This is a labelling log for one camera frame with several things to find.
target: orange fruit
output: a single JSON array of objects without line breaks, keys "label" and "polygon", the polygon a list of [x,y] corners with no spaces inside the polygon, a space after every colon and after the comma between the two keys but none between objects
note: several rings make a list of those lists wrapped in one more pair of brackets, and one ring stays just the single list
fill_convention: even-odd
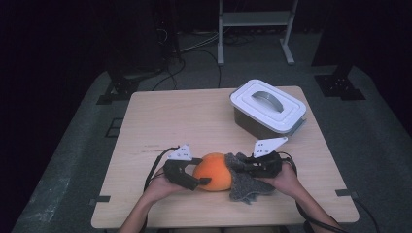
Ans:
[{"label": "orange fruit", "polygon": [[213,152],[202,157],[203,161],[193,170],[193,176],[197,179],[212,178],[206,185],[198,187],[208,191],[223,191],[231,187],[231,174],[224,162],[224,154]]}]

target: lid handle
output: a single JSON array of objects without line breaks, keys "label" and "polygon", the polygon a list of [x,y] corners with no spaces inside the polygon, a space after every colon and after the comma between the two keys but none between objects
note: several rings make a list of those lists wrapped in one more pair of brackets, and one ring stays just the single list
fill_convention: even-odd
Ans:
[{"label": "lid handle", "polygon": [[284,110],[282,103],[275,96],[273,96],[270,93],[267,93],[266,91],[257,91],[252,95],[252,97],[261,98],[269,101],[272,104],[273,108],[279,113],[281,113]]}]

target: metal shelf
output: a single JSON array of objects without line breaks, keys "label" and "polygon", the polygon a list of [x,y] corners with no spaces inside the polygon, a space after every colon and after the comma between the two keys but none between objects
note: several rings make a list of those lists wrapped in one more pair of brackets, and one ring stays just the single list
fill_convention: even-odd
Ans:
[{"label": "metal shelf", "polygon": [[223,26],[288,25],[290,11],[223,13]]}]

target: gray cloth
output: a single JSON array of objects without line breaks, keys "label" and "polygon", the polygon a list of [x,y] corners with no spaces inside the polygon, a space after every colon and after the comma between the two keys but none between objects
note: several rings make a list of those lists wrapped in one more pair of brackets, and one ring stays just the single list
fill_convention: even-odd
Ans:
[{"label": "gray cloth", "polygon": [[254,179],[248,173],[241,172],[245,166],[246,158],[246,155],[240,152],[236,156],[233,153],[228,153],[224,156],[224,161],[232,176],[230,200],[251,204],[252,201],[256,201],[258,195],[267,195],[275,188],[269,183]]}]

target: gray carpet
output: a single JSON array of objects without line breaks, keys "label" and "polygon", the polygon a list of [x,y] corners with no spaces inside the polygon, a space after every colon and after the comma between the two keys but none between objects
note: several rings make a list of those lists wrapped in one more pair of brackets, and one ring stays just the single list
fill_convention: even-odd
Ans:
[{"label": "gray carpet", "polygon": [[[412,141],[373,81],[358,68],[349,79],[366,100],[342,101],[324,97],[314,76],[330,74],[335,67],[311,67],[320,34],[292,34],[295,65],[289,66],[279,45],[281,35],[255,36],[241,47],[224,48],[225,65],[220,87],[238,87],[250,79],[272,85],[298,85],[308,99],[326,142],[349,189],[373,213],[381,232],[412,229]],[[181,35],[185,48],[204,38]],[[201,48],[216,56],[216,44]],[[218,88],[219,70],[204,51],[183,54],[185,69],[175,76],[178,89]],[[182,64],[174,60],[170,72]],[[167,73],[141,82],[139,91],[152,90]],[[113,118],[123,117],[127,101],[96,105],[110,78],[102,73],[90,87],[14,232],[104,232],[90,225],[96,198],[106,174],[116,138],[105,137]],[[156,90],[173,89],[171,79]],[[350,232],[374,232],[362,208],[360,220],[346,224]],[[288,226],[303,232],[302,226]]]}]

